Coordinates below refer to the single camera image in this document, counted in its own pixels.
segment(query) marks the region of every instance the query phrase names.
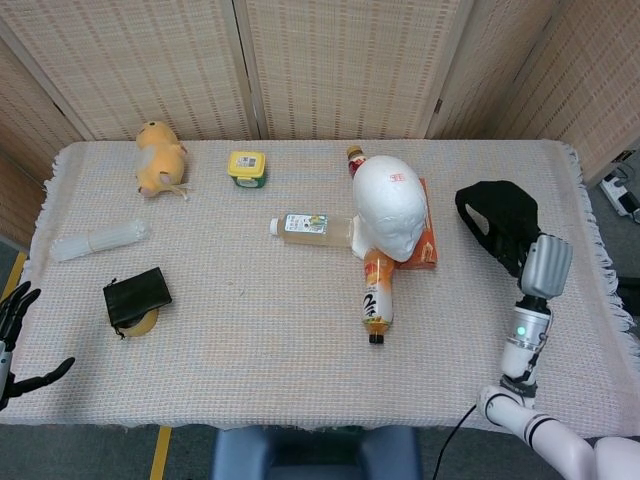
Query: plastic bottle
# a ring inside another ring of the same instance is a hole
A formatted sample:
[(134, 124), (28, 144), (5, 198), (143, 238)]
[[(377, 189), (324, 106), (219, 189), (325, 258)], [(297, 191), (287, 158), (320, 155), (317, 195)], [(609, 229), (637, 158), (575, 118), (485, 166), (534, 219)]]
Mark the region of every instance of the plastic bottle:
[(347, 148), (347, 158), (349, 159), (349, 173), (353, 178), (360, 165), (367, 161), (367, 157), (362, 153), (362, 148), (359, 145), (353, 145)]
[(353, 219), (330, 215), (288, 213), (271, 219), (271, 235), (282, 237), (286, 243), (351, 247)]
[(394, 268), (395, 261), (380, 250), (369, 250), (364, 257), (362, 322), (369, 333), (369, 343), (374, 345), (384, 343), (384, 334), (393, 322), (391, 278)]

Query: power strip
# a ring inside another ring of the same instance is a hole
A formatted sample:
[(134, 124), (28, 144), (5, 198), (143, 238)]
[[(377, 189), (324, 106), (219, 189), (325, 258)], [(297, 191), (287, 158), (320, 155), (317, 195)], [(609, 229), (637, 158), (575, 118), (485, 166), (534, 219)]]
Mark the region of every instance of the power strip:
[(600, 188), (606, 195), (613, 208), (621, 217), (629, 216), (636, 223), (640, 223), (640, 202), (636, 196), (620, 183), (620, 179), (610, 173), (600, 182)]

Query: orange box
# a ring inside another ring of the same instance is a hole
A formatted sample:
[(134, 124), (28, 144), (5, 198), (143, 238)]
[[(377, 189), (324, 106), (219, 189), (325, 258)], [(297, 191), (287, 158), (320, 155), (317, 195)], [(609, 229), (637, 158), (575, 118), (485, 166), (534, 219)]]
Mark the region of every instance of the orange box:
[(438, 250), (436, 249), (436, 234), (433, 230), (433, 222), (431, 221), (431, 209), (429, 208), (429, 193), (427, 191), (427, 182), (424, 178), (420, 179), (424, 193), (427, 196), (427, 226), (422, 232), (420, 240), (413, 251), (413, 255), (406, 262), (396, 262), (396, 267), (400, 270), (424, 270), (436, 268), (438, 264)]

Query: yellow tape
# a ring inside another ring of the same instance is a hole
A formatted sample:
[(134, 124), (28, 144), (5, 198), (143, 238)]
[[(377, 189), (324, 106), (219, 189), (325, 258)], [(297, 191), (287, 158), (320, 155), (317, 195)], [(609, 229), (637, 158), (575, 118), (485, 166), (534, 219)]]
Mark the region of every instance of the yellow tape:
[(9, 296), (11, 292), (18, 286), (18, 282), (20, 281), (20, 274), (22, 273), (22, 267), (24, 266), (24, 262), (27, 259), (27, 256), (20, 252), (18, 254), (18, 258), (16, 258), (15, 263), (13, 264), (13, 268), (11, 269), (11, 273), (9, 274), (9, 280), (7, 280), (7, 284), (4, 286), (4, 290), (2, 291), (2, 297), (0, 297), (0, 301), (4, 300)]
[(149, 480), (162, 480), (164, 476), (164, 466), (167, 463), (167, 453), (169, 452), (169, 440), (171, 439), (171, 427), (160, 427), (158, 431), (158, 441), (156, 442), (156, 453), (153, 455), (153, 465)]

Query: yellow plush toy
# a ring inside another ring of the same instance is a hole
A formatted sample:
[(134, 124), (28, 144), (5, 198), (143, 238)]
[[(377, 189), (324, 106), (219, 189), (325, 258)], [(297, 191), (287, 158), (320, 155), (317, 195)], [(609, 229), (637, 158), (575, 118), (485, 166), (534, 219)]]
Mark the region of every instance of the yellow plush toy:
[(185, 200), (184, 156), (187, 150), (166, 123), (152, 121), (142, 126), (136, 137), (140, 151), (136, 160), (138, 192), (153, 197), (158, 192), (172, 191)]

